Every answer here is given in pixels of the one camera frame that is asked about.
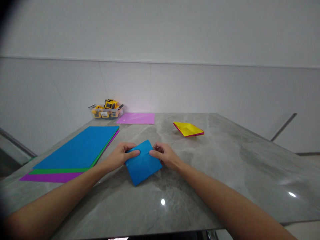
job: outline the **clear plastic box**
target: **clear plastic box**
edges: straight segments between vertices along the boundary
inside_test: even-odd
[[[118,119],[123,114],[123,104],[115,109],[104,108],[105,104],[94,104],[89,107],[91,116],[94,119]]]

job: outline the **forearm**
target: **forearm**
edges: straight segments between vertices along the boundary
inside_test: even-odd
[[[234,239],[295,239],[269,214],[227,185],[183,162],[176,170]]]
[[[47,239],[65,217],[108,172],[95,166],[77,178],[29,203],[7,219],[16,239]]]

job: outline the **floor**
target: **floor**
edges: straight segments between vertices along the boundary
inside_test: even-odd
[[[320,167],[320,156],[306,156],[302,158],[313,161]],[[320,221],[295,223],[285,228],[298,240],[319,240]],[[227,230],[217,230],[216,233],[219,240],[232,240]]]

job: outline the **marble table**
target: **marble table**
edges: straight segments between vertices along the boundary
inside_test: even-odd
[[[183,161],[243,194],[282,224],[320,219],[317,165],[219,114],[158,113],[155,119],[154,125],[120,124],[120,133],[100,161],[121,141],[165,142]],[[191,122],[205,135],[184,138],[173,121]],[[1,200],[7,205],[7,214],[60,185],[21,182],[19,178],[86,127],[107,125],[116,124],[104,119],[90,121],[3,180]],[[223,226],[215,215],[174,171],[163,168],[135,187],[123,166],[97,183],[52,238],[88,239],[219,228]]]

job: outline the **pink paper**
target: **pink paper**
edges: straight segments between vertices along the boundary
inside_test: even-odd
[[[110,143],[114,140],[116,135],[119,133],[119,130],[116,131],[116,133],[111,138],[110,142],[106,146],[106,148],[103,150],[105,151],[107,147],[110,145]],[[52,173],[52,174],[32,174],[29,175],[29,173],[22,178],[19,179],[19,181],[30,181],[30,182],[56,182],[56,183],[66,183],[70,180],[80,176],[81,173]]]
[[[124,113],[117,124],[154,124],[154,113]]]

